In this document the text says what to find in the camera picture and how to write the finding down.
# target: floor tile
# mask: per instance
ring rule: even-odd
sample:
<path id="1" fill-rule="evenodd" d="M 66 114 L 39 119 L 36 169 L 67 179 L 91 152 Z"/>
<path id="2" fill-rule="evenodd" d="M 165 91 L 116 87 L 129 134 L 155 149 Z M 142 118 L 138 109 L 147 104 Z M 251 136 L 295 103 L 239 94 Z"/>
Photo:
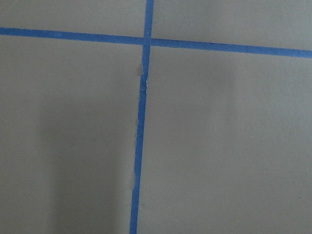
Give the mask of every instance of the floor tile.
<path id="1" fill-rule="evenodd" d="M 154 47 L 139 234 L 312 232 L 306 58 Z"/>
<path id="2" fill-rule="evenodd" d="M 141 46 L 0 48 L 0 233 L 128 233 Z"/>
<path id="3" fill-rule="evenodd" d="M 157 0 L 154 38 L 312 50 L 309 0 Z"/>
<path id="4" fill-rule="evenodd" d="M 1 0 L 1 27 L 143 36 L 144 0 Z"/>

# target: vertical blue line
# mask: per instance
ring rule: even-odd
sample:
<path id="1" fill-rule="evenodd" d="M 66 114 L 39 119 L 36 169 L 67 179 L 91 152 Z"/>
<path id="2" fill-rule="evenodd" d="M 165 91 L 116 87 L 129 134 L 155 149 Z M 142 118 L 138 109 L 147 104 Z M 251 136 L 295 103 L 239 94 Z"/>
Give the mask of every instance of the vertical blue line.
<path id="1" fill-rule="evenodd" d="M 137 123 L 137 129 L 136 129 L 136 156 L 135 156 L 135 167 L 134 167 L 135 183 L 134 183 L 134 188 L 132 191 L 130 234 L 137 234 L 137 217 L 138 217 L 138 204 L 139 204 L 140 182 L 141 182 L 141 166 L 142 166 L 142 152 L 143 152 L 147 79 L 148 79 L 148 69 L 149 69 L 149 64 L 150 64 L 153 6 L 154 6 L 154 0 L 146 0 L 143 52 L 142 52 L 143 72 L 142 72 L 141 81 L 140 81 L 139 103 L 138 103 L 138 114 L 137 114 L 138 123 Z"/>

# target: gray tile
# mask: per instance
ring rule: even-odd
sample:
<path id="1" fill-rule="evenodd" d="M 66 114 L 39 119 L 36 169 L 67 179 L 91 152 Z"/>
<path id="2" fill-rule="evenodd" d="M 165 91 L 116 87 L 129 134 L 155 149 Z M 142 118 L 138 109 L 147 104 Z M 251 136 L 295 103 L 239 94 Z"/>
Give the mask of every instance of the gray tile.
<path id="1" fill-rule="evenodd" d="M 143 36 L 144 0 L 0 0 L 1 27 Z"/>
<path id="2" fill-rule="evenodd" d="M 312 233 L 311 62 L 152 48 L 138 233 Z"/>
<path id="3" fill-rule="evenodd" d="M 141 46 L 0 48 L 0 233 L 128 233 Z"/>
<path id="4" fill-rule="evenodd" d="M 153 37 L 312 49 L 309 0 L 157 0 Z"/>

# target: blue line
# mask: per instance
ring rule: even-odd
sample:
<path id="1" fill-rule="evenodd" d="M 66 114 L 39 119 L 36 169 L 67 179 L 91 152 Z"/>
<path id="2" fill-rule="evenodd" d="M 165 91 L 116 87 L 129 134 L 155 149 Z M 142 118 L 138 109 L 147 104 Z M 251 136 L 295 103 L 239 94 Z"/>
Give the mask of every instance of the blue line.
<path id="1" fill-rule="evenodd" d="M 152 39 L 151 45 L 162 47 L 173 47 L 173 48 L 215 50 L 215 51 L 239 52 L 250 54 L 312 58 L 312 51 L 310 50 L 296 50 L 296 49 L 251 46 L 251 45 L 234 45 L 234 44 L 221 44 L 221 43 L 186 41 L 186 40 L 168 40 L 168 39 Z"/>
<path id="2" fill-rule="evenodd" d="M 137 130 L 136 130 L 136 156 L 135 156 L 135 168 L 134 168 L 135 184 L 134 184 L 134 188 L 132 191 L 130 234 L 137 234 L 137 216 L 138 216 L 138 204 L 139 204 L 140 182 L 141 182 L 146 92 L 147 92 L 148 70 L 149 70 L 149 64 L 150 64 L 153 7 L 154 7 L 154 0 L 146 0 L 144 39 L 143 39 L 143 52 L 142 52 L 143 73 L 142 73 L 141 81 L 140 81 L 140 92 L 139 92 L 139 103 L 138 103 L 138 114 L 137 114 L 138 123 L 137 123 Z"/>
<path id="3" fill-rule="evenodd" d="M 0 27 L 0 35 L 36 37 L 36 38 L 67 39 L 67 40 L 98 41 L 98 42 L 134 44 L 134 45 L 142 45 L 143 44 L 143 38 L 137 38 L 137 37 L 90 34 L 90 33 L 72 33 L 72 32 L 61 32 L 61 31 L 37 30 L 37 29 L 21 29 L 21 28 L 3 28 L 3 27 Z"/>

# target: blue tape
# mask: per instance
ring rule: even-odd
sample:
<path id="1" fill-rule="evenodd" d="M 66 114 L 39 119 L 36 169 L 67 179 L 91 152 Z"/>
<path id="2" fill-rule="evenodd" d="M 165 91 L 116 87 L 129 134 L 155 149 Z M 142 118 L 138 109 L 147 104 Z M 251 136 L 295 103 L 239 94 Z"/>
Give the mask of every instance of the blue tape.
<path id="1" fill-rule="evenodd" d="M 90 33 L 72 33 L 72 32 L 61 32 L 61 31 L 37 30 L 37 29 L 20 29 L 20 28 L 0 27 L 0 35 L 98 41 L 98 42 L 134 44 L 134 45 L 143 44 L 143 38 L 137 38 L 137 37 L 90 34 Z"/>
<path id="2" fill-rule="evenodd" d="M 284 49 L 263 46 L 234 45 L 234 44 L 221 44 L 221 43 L 186 41 L 186 40 L 168 40 L 168 39 L 152 39 L 151 45 L 161 47 L 173 47 L 173 48 L 215 50 L 215 51 L 239 52 L 250 54 L 312 58 L 312 51 L 310 50 Z"/>
<path id="3" fill-rule="evenodd" d="M 147 79 L 148 79 L 148 70 L 149 70 L 149 64 L 150 64 L 153 7 L 154 7 L 154 0 L 146 0 L 143 52 L 142 52 L 143 73 L 142 73 L 141 81 L 140 81 L 138 115 L 137 115 L 138 123 L 137 123 L 137 132 L 136 132 L 136 156 L 135 156 L 135 167 L 134 167 L 135 183 L 134 183 L 134 188 L 132 191 L 130 234 L 137 234 L 137 217 L 138 217 L 138 204 L 139 204 L 140 182 L 141 182 L 141 166 L 142 166 L 142 152 L 143 152 Z"/>

